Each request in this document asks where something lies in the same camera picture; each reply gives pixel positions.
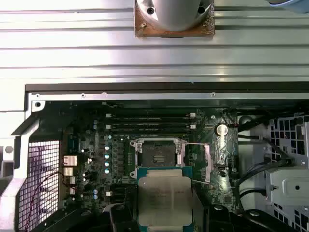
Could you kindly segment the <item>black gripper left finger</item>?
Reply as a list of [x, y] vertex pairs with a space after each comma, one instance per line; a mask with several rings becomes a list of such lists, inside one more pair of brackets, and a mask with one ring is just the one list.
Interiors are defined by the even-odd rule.
[[139, 225], [125, 204], [110, 204], [101, 213], [84, 216], [70, 232], [138, 232]]

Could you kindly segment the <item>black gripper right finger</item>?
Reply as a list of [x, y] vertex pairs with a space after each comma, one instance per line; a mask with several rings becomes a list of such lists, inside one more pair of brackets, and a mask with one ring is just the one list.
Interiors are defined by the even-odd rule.
[[266, 232], [267, 229], [222, 206], [212, 205], [204, 195], [193, 193], [194, 232]]

